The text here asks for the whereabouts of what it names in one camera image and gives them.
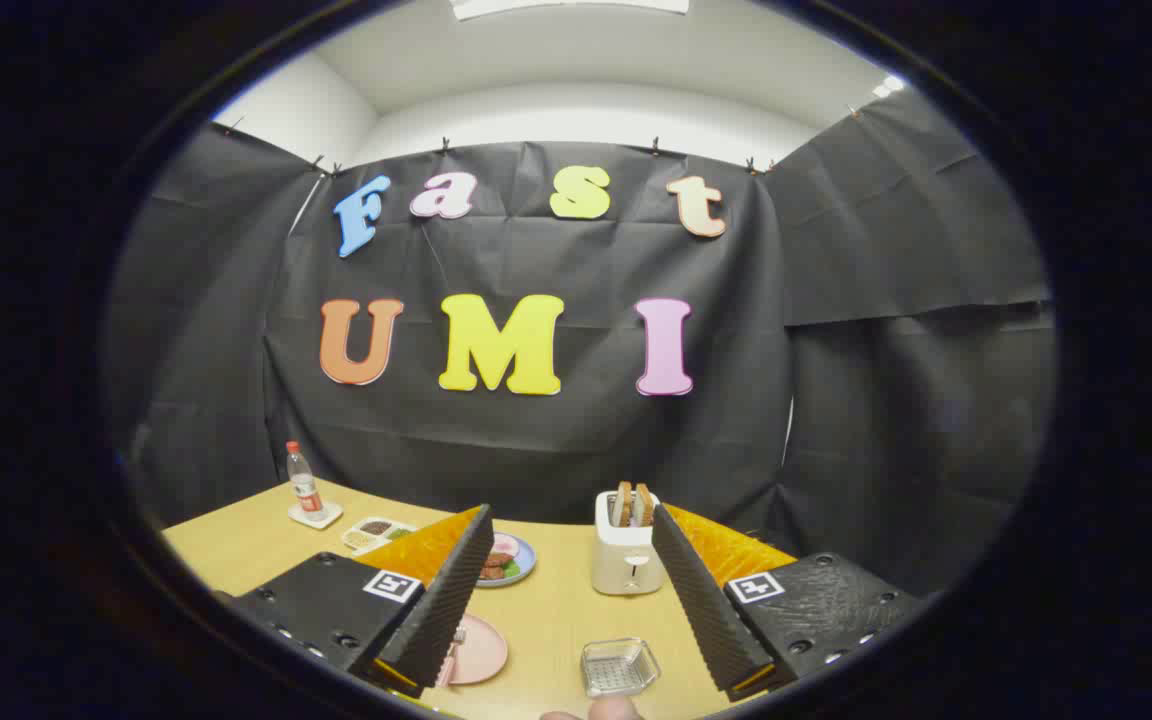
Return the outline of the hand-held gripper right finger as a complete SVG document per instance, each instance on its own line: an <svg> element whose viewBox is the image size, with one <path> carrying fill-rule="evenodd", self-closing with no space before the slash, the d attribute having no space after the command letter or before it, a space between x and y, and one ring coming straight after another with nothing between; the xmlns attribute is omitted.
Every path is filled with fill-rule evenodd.
<svg viewBox="0 0 1152 720"><path fill-rule="evenodd" d="M652 529L710 679L732 702L799 682L925 605L840 553L797 559L669 503Z"/></svg>

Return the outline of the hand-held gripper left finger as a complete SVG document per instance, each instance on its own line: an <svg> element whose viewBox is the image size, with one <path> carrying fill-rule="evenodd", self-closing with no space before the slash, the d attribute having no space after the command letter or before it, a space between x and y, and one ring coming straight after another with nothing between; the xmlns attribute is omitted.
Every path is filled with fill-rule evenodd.
<svg viewBox="0 0 1152 720"><path fill-rule="evenodd" d="M482 503L357 558L317 552L230 606L314 662L417 698L442 673L493 520Z"/></svg>

